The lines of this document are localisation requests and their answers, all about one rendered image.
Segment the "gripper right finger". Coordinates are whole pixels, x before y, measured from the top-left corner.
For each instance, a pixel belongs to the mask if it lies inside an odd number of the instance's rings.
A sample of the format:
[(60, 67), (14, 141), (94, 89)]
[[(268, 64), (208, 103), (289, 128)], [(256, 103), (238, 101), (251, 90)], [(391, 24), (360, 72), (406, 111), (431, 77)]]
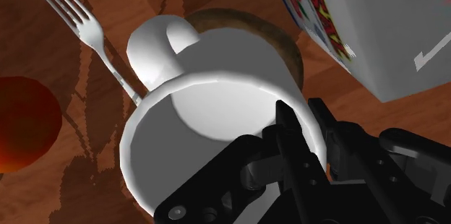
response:
[(338, 181), (367, 185), (386, 224), (451, 224), (451, 147), (399, 128), (378, 137), (337, 121), (320, 98), (308, 101)]

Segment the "silver fork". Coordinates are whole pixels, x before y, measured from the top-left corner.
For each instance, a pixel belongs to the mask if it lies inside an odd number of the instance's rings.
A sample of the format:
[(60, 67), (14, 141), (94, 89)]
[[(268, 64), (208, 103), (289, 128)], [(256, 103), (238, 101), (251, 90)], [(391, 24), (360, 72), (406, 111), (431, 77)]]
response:
[(104, 47), (104, 32), (99, 21), (82, 4), (80, 0), (45, 0), (52, 9), (63, 19), (70, 30), (86, 46), (89, 46), (101, 61), (105, 64), (109, 72), (116, 78), (132, 102), (138, 106), (142, 99), (139, 94), (126, 82), (126, 80), (114, 68), (108, 59)]

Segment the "red apple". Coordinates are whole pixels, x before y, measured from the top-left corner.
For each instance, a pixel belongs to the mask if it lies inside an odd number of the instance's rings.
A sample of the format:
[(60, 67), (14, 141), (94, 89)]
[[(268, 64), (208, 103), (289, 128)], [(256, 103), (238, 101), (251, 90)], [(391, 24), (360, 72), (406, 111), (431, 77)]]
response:
[(46, 86), (27, 77), (0, 77), (0, 173), (45, 155), (61, 126), (59, 102)]

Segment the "white printed box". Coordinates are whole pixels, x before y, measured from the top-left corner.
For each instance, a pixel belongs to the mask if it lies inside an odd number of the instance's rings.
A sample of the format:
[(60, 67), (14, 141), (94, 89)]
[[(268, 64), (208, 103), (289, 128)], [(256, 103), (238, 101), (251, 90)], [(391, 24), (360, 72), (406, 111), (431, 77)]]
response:
[(451, 0), (283, 0), (295, 23), (378, 100), (451, 82)]

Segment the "white mug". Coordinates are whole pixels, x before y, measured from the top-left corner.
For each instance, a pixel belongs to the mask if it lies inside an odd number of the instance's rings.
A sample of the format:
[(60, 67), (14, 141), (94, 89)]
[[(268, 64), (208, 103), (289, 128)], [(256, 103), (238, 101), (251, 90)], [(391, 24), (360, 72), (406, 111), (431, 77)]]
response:
[(273, 123), (277, 100), (296, 112), (309, 149), (325, 163), (319, 125), (264, 38), (232, 27), (199, 33), (182, 17), (159, 15), (131, 34), (127, 56), (148, 93), (124, 128), (120, 168), (146, 212), (235, 138)]

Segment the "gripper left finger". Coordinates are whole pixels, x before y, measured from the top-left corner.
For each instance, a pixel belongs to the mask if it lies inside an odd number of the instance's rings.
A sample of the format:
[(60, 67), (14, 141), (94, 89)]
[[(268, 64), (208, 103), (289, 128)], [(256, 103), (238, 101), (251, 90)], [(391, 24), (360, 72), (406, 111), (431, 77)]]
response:
[(280, 195), (256, 224), (331, 224), (319, 159), (294, 110), (281, 100), (275, 107), (274, 125), (230, 143), (156, 208), (155, 224), (234, 224), (273, 183)]

